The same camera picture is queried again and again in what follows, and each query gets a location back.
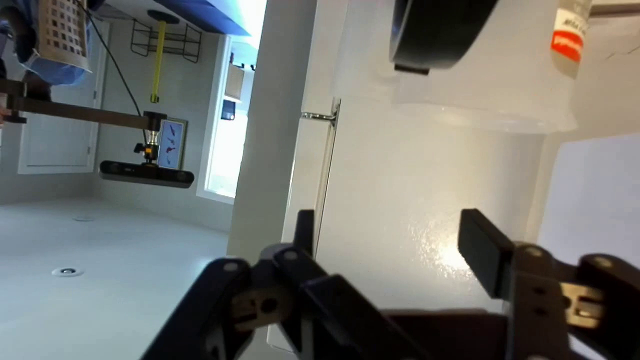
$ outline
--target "window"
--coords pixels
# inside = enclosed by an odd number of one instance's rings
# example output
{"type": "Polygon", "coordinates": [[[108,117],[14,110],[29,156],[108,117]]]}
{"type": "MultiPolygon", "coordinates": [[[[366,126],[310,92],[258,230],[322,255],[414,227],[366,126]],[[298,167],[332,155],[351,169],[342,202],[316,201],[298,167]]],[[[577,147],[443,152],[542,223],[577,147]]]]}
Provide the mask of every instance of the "window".
{"type": "Polygon", "coordinates": [[[223,116],[223,98],[227,84],[227,74],[230,65],[230,40],[225,39],[224,51],[219,51],[216,60],[216,75],[214,80],[219,82],[217,92],[212,92],[212,105],[207,119],[206,140],[203,148],[198,189],[196,194],[207,199],[233,204],[236,197],[236,186],[240,164],[244,151],[244,138],[248,122],[249,103],[253,87],[253,70],[247,65],[241,73],[241,102],[236,103],[233,120],[229,114],[223,116]]]}

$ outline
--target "black cable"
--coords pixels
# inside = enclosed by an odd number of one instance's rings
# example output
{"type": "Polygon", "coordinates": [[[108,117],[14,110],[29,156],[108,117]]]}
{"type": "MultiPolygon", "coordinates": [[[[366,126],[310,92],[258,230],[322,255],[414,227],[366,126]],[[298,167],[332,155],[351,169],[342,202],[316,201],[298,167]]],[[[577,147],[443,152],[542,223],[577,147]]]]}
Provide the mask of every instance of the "black cable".
{"type": "MultiPolygon", "coordinates": [[[[122,71],[120,70],[120,66],[118,65],[118,62],[113,57],[113,54],[111,54],[111,50],[109,49],[109,46],[107,46],[107,43],[105,43],[104,39],[102,38],[102,35],[100,34],[100,30],[98,30],[98,27],[95,25],[95,22],[93,21],[93,15],[91,15],[89,10],[87,10],[79,0],[74,0],[74,2],[76,3],[76,5],[78,5],[78,7],[80,7],[84,11],[86,16],[89,18],[89,21],[91,21],[91,25],[93,25],[93,29],[95,30],[96,35],[98,35],[98,38],[100,39],[100,42],[102,43],[102,46],[104,46],[105,50],[109,54],[109,57],[111,58],[111,61],[113,61],[113,65],[116,66],[116,70],[118,71],[118,75],[120,75],[120,79],[122,79],[122,83],[124,84],[124,87],[127,89],[127,92],[129,93],[129,97],[131,98],[131,101],[133,102],[133,105],[136,107],[136,111],[138,112],[138,116],[142,116],[142,113],[140,113],[140,108],[138,107],[138,103],[136,102],[136,98],[133,97],[133,94],[131,93],[131,89],[129,88],[129,85],[127,84],[127,80],[125,80],[124,75],[122,74],[122,71]]],[[[147,133],[144,130],[142,131],[142,136],[145,137],[145,145],[146,145],[147,144],[147,133]]]]}

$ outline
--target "framed picture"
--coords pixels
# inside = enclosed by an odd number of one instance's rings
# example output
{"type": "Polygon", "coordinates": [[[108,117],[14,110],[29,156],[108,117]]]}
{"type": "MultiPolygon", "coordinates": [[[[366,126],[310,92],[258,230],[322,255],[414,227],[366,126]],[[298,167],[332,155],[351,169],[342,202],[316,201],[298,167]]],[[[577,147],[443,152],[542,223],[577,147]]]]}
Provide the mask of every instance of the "framed picture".
{"type": "Polygon", "coordinates": [[[187,134],[186,120],[171,119],[162,120],[160,127],[158,166],[182,169],[182,155],[184,152],[184,139],[187,134]]]}

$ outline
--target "yellow pole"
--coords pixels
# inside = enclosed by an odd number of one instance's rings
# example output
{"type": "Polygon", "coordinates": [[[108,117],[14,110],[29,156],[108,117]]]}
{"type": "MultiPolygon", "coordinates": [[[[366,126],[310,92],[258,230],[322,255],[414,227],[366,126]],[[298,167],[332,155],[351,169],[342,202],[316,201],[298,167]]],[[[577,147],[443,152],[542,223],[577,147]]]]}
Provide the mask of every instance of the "yellow pole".
{"type": "Polygon", "coordinates": [[[160,87],[160,68],[162,67],[162,53],[164,50],[164,35],[166,33],[166,21],[159,21],[158,47],[156,49],[156,73],[154,74],[154,87],[151,89],[151,102],[160,102],[158,88],[160,87]]]}

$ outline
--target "red label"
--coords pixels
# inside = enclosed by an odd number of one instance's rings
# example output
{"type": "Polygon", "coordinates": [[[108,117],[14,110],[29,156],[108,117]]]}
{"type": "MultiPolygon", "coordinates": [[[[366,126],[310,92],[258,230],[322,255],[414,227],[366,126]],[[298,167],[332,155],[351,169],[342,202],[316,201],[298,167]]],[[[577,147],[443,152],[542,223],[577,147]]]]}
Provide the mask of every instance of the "red label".
{"type": "Polygon", "coordinates": [[[554,37],[551,40],[551,49],[561,53],[567,58],[580,62],[583,46],[584,42],[580,35],[570,33],[569,31],[554,31],[554,37]]]}

